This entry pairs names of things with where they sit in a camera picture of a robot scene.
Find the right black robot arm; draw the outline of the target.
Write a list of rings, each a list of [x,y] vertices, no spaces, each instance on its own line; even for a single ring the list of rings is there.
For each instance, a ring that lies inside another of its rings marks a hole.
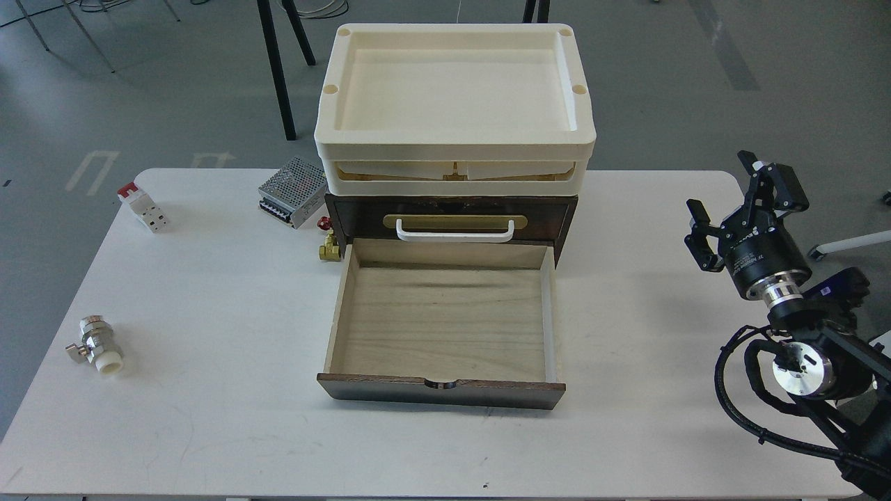
[[[739,296],[761,299],[768,324],[744,326],[722,347],[713,384],[735,424],[762,443],[833,461],[847,482],[873,498],[889,498],[889,358],[855,333],[856,308],[869,280],[856,267],[807,291],[812,271],[784,226],[809,202],[792,167],[764,163],[740,151],[748,174],[744,201],[712,225],[700,200],[688,200],[691,231],[685,244],[704,271],[726,270]],[[749,385],[759,399],[785,415],[811,420],[830,447],[793,440],[751,421],[733,405],[725,367],[744,347]]]

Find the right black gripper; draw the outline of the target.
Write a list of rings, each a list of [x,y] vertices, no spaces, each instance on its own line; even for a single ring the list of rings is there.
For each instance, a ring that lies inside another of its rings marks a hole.
[[[703,271],[717,273],[726,266],[739,296],[753,301],[749,289],[764,277],[789,272],[797,285],[810,279],[810,267],[780,221],[805,212],[810,202],[792,167],[764,163],[749,151],[737,156],[750,177],[742,208],[712,226],[702,202],[688,199],[691,232],[684,242]],[[721,240],[721,256],[707,237]]]

